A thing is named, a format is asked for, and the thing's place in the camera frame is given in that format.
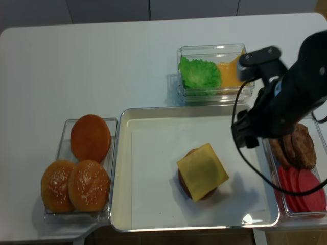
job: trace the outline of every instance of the black cable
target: black cable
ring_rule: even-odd
[[[244,82],[242,84],[242,86],[240,87],[237,95],[236,95],[236,99],[235,99],[235,102],[234,102],[234,108],[233,108],[233,114],[232,114],[232,117],[231,117],[231,133],[233,135],[233,140],[234,140],[234,143],[235,143],[235,146],[236,146],[236,149],[238,150],[238,152],[240,153],[241,157],[243,158],[243,160],[247,163],[247,165],[249,165],[249,167],[255,171],[264,181],[266,181],[266,183],[268,185],[270,185],[272,188],[274,188],[275,190],[278,190],[284,194],[288,194],[288,195],[293,195],[293,196],[303,196],[303,195],[310,195],[318,190],[320,190],[321,188],[323,188],[325,185],[327,185],[327,179],[324,180],[322,183],[320,183],[319,185],[317,185],[316,187],[312,188],[311,190],[308,190],[308,191],[305,191],[305,192],[292,192],[292,191],[288,191],[288,190],[284,190],[278,186],[276,186],[275,184],[273,184],[271,181],[269,181],[262,173],[260,173],[246,158],[245,156],[243,155],[243,153],[241,152],[239,146],[236,144],[236,137],[235,137],[235,134],[234,134],[234,130],[233,130],[233,126],[234,126],[234,121],[235,121],[235,114],[236,114],[236,105],[237,105],[237,102],[238,102],[238,99],[239,99],[239,96],[242,92],[242,89],[244,88],[244,86],[246,84],[248,84],[249,81],[247,82]]]
[[[322,120],[317,120],[317,118],[315,117],[315,114],[313,114],[313,112],[311,112],[311,115],[312,115],[313,119],[319,124],[324,124],[325,122],[327,122],[327,116],[325,118],[323,118]]]

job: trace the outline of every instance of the red tomato slice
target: red tomato slice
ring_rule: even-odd
[[[298,188],[301,192],[310,190],[319,185],[319,180],[309,170],[301,170],[298,177]],[[323,189],[300,197],[309,212],[326,211],[326,197]]]
[[[282,188],[285,190],[288,190],[288,191],[292,191],[292,189],[290,188],[288,181],[287,181],[288,173],[281,166],[278,168],[278,175],[279,175],[279,179],[281,180]],[[300,208],[299,208],[298,204],[296,203],[296,200],[294,199],[293,196],[285,194],[285,199],[286,199],[286,202],[287,202],[289,208],[294,213],[300,212]]]
[[[299,183],[298,176],[299,176],[299,171],[291,167],[288,171],[288,181],[289,181],[290,188],[292,189],[293,192],[300,192],[298,186]],[[309,212],[307,206],[304,205],[303,200],[300,197],[293,197],[293,198],[299,207],[299,212]]]

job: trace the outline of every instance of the white table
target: white table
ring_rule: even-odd
[[[169,75],[177,71],[179,47],[243,43],[252,51],[276,45],[290,66],[303,40],[323,29],[326,20],[311,13],[5,30],[0,36],[0,241],[71,240],[96,228],[50,226],[43,220],[40,179],[55,159],[66,119],[88,113],[118,118],[131,107],[178,105]],[[322,130],[327,136],[327,126]],[[320,175],[326,178],[327,169]]]

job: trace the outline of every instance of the clear plastic tray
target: clear plastic tray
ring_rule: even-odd
[[[181,57],[189,60],[202,59],[212,61],[216,64],[229,63],[239,55],[246,53],[243,44],[213,45],[213,46],[189,46],[182,47],[177,51],[177,72],[179,82],[179,96],[182,102],[198,103],[207,102],[209,104],[220,104],[234,102],[240,86],[219,87],[207,89],[189,89],[184,87],[182,75],[178,69]],[[240,94],[239,101],[245,101],[252,96],[254,82],[245,86]]]
[[[303,120],[301,120],[300,123],[305,125],[306,127],[308,127],[309,134],[315,145],[315,151],[316,151],[316,155],[317,155],[317,165],[316,166],[318,166],[320,163],[325,164],[325,160],[327,158],[327,146],[326,146],[326,143],[321,134],[318,123],[311,116],[305,117]],[[264,143],[267,160],[273,163],[273,164],[271,164],[271,166],[273,166],[273,168],[271,169],[272,178],[273,178],[275,184],[281,186],[281,182],[280,182],[280,179],[278,176],[278,168],[281,164],[278,162],[278,160],[273,155],[273,153],[271,151],[271,147],[269,145],[269,141],[267,139],[264,139],[263,143]],[[319,174],[318,174],[317,167],[314,167],[311,170],[311,172],[317,177],[317,179],[319,181],[321,181]],[[280,192],[277,192],[277,191],[275,193],[276,193],[276,199],[278,202],[278,206],[281,209],[281,215],[284,220],[316,218],[318,216],[324,216],[327,214],[327,211],[294,213],[288,206],[286,199],[285,199],[285,195],[281,194]]]
[[[116,118],[104,118],[105,122],[108,125],[108,128],[111,133],[111,145],[105,159],[100,163],[105,170],[107,171],[110,179],[112,180],[111,170],[112,162],[114,159],[114,148],[117,134],[117,119]],[[74,124],[77,122],[77,119],[69,119],[65,122],[59,149],[57,153],[57,160],[65,159],[71,161],[75,164],[78,163],[78,160],[71,151],[71,131]],[[75,211],[72,213],[53,213],[47,209],[44,211],[44,218],[47,222],[67,222],[67,223],[83,223],[83,222],[105,222],[109,220],[109,205],[108,201],[101,212],[79,212]]]

